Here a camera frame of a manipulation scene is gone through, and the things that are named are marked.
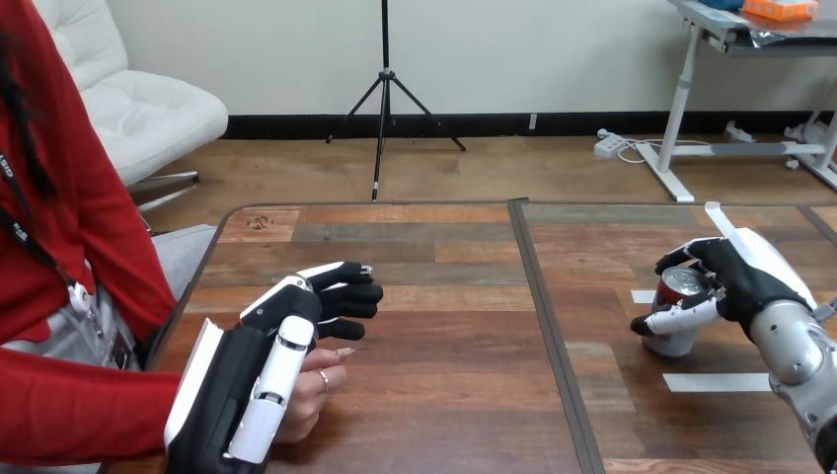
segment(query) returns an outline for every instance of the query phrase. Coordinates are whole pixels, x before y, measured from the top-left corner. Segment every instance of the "robotic arm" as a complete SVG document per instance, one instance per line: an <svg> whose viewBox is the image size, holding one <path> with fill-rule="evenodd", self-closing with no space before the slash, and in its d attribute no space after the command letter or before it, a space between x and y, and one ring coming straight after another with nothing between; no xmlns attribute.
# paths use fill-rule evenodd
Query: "robotic arm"
<svg viewBox="0 0 837 474"><path fill-rule="evenodd" d="M711 288L636 318L645 337L697 330L720 319L737 322L770 370L770 387L793 410L825 472L837 469L837 343L820 325L834 302L816 306L781 254L750 229L736 229L716 202L707 214L723 238L698 239L657 262L655 271L695 260Z"/></svg>
<svg viewBox="0 0 837 474"><path fill-rule="evenodd" d="M267 453L315 337L359 340L383 297L372 269L338 262L288 276L223 331L208 319L165 428L167 471L265 472Z"/></svg>

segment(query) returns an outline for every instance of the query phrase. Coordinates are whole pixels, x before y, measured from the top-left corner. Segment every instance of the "woman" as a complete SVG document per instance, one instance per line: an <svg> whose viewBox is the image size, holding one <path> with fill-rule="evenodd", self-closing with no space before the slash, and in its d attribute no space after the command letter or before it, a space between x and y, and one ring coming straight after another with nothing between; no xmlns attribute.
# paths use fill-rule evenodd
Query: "woman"
<svg viewBox="0 0 837 474"><path fill-rule="evenodd" d="M32 0L0 2L0 99L0 472L161 454L180 375L101 366L119 361L85 338L132 348L175 299ZM93 319L73 307L74 282L95 292ZM319 370L334 393L343 354L306 358L278 441L313 428Z"/></svg>

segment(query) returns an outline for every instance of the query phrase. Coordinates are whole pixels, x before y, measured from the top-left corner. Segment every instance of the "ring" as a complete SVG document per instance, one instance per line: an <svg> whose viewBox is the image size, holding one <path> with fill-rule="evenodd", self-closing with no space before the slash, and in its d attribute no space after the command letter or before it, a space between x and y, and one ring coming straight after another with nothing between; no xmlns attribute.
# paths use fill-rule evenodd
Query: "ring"
<svg viewBox="0 0 837 474"><path fill-rule="evenodd" d="M323 377L323 381L326 382L326 393L329 393L329 377L326 376L326 372L320 370L320 375Z"/></svg>

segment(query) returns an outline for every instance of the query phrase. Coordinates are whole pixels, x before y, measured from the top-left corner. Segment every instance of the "aluminum can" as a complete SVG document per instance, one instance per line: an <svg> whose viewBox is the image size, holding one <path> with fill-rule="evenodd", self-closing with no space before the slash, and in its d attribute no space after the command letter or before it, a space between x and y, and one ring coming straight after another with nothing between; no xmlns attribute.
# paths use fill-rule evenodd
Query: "aluminum can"
<svg viewBox="0 0 837 474"><path fill-rule="evenodd" d="M712 288L707 276L688 267L671 267L659 276L651 312L665 311L681 299ZM643 343L661 356L683 357L692 351L698 337L697 329L671 334L643 336Z"/></svg>

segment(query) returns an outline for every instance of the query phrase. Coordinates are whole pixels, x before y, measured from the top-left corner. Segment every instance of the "white wall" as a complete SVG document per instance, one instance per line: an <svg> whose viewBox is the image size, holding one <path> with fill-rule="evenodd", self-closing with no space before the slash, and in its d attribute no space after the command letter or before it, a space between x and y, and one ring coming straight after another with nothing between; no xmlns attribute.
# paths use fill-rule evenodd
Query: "white wall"
<svg viewBox="0 0 837 474"><path fill-rule="evenodd" d="M378 0L109 3L132 68L233 115L344 114L381 69ZM664 111L688 41L679 18L665 0L390 0L391 62L439 114ZM689 109L809 109L832 64L705 47ZM419 111L400 93L393 110Z"/></svg>

